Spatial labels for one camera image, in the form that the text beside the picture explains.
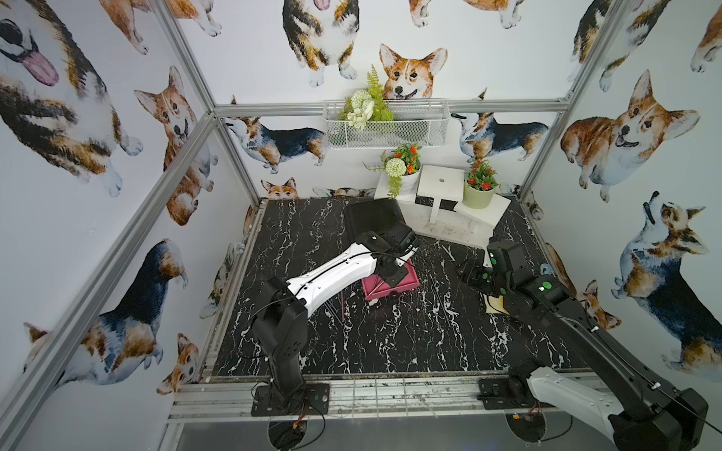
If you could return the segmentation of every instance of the cable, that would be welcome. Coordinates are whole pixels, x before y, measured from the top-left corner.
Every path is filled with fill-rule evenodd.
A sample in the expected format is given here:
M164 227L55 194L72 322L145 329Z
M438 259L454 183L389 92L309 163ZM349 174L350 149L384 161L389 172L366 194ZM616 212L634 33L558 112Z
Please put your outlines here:
M573 424L574 424L574 417L569 415L569 427L567 428L566 431L562 432L561 434L555 435L553 437L549 437L548 439L541 439L541 440L539 440L539 442L548 442L549 440L558 439L562 435L565 435L567 432L571 431Z
M314 437L314 439L311 440L309 443L307 443L307 444L305 444L305 445L301 445L301 446L299 446L299 447L292 448L292 451L293 451L293 450L300 450L301 448L305 448L305 447L307 447L308 445L310 445L311 443L314 443L316 440L318 440L318 439L321 437L321 435L323 434L323 431L326 430L326 417L323 416L323 414L321 413L321 411L319 411L317 408L315 408L315 407L313 407L313 406L311 406L311 405L309 405L309 407L311 407L313 410L317 411L319 415L321 415L321 418L323 419L323 428L321 428L321 432L319 432L318 435L317 435L316 437Z

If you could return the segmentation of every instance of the black marble surface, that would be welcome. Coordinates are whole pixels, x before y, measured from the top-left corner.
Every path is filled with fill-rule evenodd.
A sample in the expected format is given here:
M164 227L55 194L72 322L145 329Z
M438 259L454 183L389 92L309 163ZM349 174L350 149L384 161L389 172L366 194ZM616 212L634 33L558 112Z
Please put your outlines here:
M264 280L298 276L347 247L344 207L354 200L270 201L230 324L216 360L217 377L268 372L260 346L245 324L258 309ZM430 205L430 199L417 203ZM453 203L442 208L450 209ZM544 257L513 199L495 237L521 243L538 268ZM379 299L364 300L360 281L327 301L308 321L308 343L301 352L304 374L413 373L504 370L529 355L554 368L585 367L558 338L504 315L485 313L479 294L462 284L456 265L477 249L420 237L421 257L412 258L421 286Z

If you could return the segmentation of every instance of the white wall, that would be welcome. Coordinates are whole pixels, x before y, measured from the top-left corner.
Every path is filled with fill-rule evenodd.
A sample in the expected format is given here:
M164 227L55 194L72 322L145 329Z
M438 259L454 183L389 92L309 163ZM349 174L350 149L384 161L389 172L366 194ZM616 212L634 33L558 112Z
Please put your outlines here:
M331 8L338 2L333 1ZM365 86L371 64L386 80L379 59L385 43L405 58L421 59L437 48L448 60L434 81L434 97L471 99L485 87L487 98L556 98L566 95L573 39L587 1L526 1L522 20L509 30L497 12L462 0L434 0L429 24L415 27L407 0L362 0L360 29L350 59L359 77L342 78L326 68L320 87L308 84L282 24L282 0L216 0L211 16L222 25L209 36L192 21L181 24L218 103L235 95L239 103L311 102L338 99Z
M158 385L177 363L178 334L182 333L203 351L213 317L200 319L214 278L229 243L243 239L243 222L250 201L243 192L231 162L215 134L209 140L219 162L211 169L213 191L201 195L199 209L186 226L179 226L164 210L103 312L113 310L136 278L148 251L164 238L180 250L188 285L180 279L168 285L168 295L156 336L163 348L161 362L150 368L142 364L124 381L112 385L69 382L45 402L25 433L19 450L154 450L160 443L173 394L156 393ZM201 368L196 367L195 375Z
M150 49L143 56L113 26L99 2L50 0L49 4L107 85L126 132L140 139L144 150L130 157L119 146L115 149L110 160L123 179L123 188L118 197L111 198L97 178L82 185L19 143L0 122L0 235L4 237L0 286L8 309L0 319L0 342L13 343L2 351L0 397L22 373L30 348L23 322L44 328L56 324L162 174L168 138L133 91L162 91L168 85L170 65L178 65L152 14L136 13L136 26ZM61 61L66 56L48 51L45 56L64 76ZM5 56L0 58L0 76L19 66ZM25 78L27 88L35 89L37 82L27 74ZM190 88L186 97L200 113Z
M664 142L636 172L610 193L609 203L599 198L599 185L583 190L578 184L580 167L570 164L557 145L534 186L536 200L545 217L537 222L543 238L559 253L578 291L592 280L599 281L602 307L622 320L611 334L662 377L678 388L693 387L710 404L708 420L722 423L722 387L709 375L687 374L669 369L661 356L677 360L678 339L635 302L616 299L614 278L620 276L619 257L625 246L645 224L643 203L652 192L686 209L706 206L689 224L709 248L705 255L685 254L681 273L699 300L712 312L722 331L722 304L716 285L722 236L719 196L718 123L722 116L719 60L707 64L703 73L690 69L692 55L705 34L719 0L673 1L661 15L647 40L635 50L614 75L608 92L602 92L595 76L585 91L573 121L592 116L617 118L627 105L640 75L649 69L654 97L667 110L697 110L701 119L689 133ZM680 302L691 302L683 299ZM686 328L700 327L686 324ZM716 365L716 375L722 366ZM718 450L722 436L706 427L699 450Z
M541 122L550 126L556 113L498 113L495 117L500 123ZM311 127L325 131L323 119L318 116L266 116L261 118L260 122L271 130ZM460 135L461 124L458 120L451 118L446 132L445 145L422 149L420 151L422 163L468 169L469 164L466 160L469 156L459 149ZM382 149L326 149L326 158L321 166L315 166L316 157L305 154L281 163L278 173L271 174L269 168L263 167L263 162L248 156L248 153L239 146L238 140L233 134L232 139L243 164L248 169L253 186L256 187L258 195L261 197L267 195L261 185L261 180L274 185L283 185L293 177L298 195L303 198L315 197L314 187L328 189L375 188L380 177L380 172L366 170L363 163L378 165L378 155ZM492 166L498 171L498 182L510 184L523 182L526 173L536 159L536 154L532 154L523 162L518 161L523 155L524 150L517 148L489 158Z

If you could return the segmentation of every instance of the metal grid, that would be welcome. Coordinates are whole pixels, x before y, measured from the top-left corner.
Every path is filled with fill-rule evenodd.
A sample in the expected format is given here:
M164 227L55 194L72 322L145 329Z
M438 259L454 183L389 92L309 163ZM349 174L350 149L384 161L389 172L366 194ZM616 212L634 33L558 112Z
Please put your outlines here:
M387 102L393 112L391 122L369 121L357 130L341 120L345 100L323 104L326 137L335 149L389 149L400 144L439 147L446 140L449 107L444 99L400 100Z

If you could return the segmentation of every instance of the dog ear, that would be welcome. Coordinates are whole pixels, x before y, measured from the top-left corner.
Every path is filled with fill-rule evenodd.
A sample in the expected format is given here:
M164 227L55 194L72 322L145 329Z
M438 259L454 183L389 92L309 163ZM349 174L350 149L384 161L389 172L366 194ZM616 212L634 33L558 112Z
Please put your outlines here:
M687 219L691 219L695 216L697 216L699 213L702 213L702 210L706 209L706 206L696 206L693 209L687 209Z
M383 64L383 70L386 72L386 75L390 76L393 65L401 59L401 56L395 51L391 50L386 44L381 44L378 55L381 57L381 64Z
M700 121L695 110L670 111L671 122L664 128L664 139L673 139L692 130Z
M710 250L702 242L702 238L694 230L687 229L682 233L679 244L674 246L678 250L688 252L695 255L703 255L708 253Z
M606 319L606 325L604 330L611 330L622 324L622 320L612 315L611 313L604 312L604 319Z
M183 335L182 333L178 334L178 355L180 356L183 350L186 348L187 345L191 344L191 341L188 340L188 337Z
M328 188L319 188L318 186L313 187L313 192L318 197L334 197L334 192L336 190L329 190Z
M168 87L172 87L178 91L178 94L183 95L183 80L181 79L181 74L175 66L170 67L170 73L168 74Z
M632 92L630 98L630 107L636 102L649 97L652 97L652 76L649 74L649 69L647 69L634 86L634 92Z
M163 382L158 385L158 388L155 389L155 392L159 395L167 395L168 393L173 393L175 391L175 387L173 386L173 373L170 373L168 377L166 377Z
M40 337L48 333L48 331L36 328L30 323L23 323L22 325L27 328L27 332L30 334L30 343L35 343Z
M441 68L444 67L447 55L448 51L445 48L437 48L434 53L431 53L424 58L423 61L426 61L429 64L429 70L431 71L432 76L438 74Z
M136 98L145 110L150 113L151 116L160 121L160 114L158 114L158 104L155 101L157 96L150 92L145 91L134 91Z

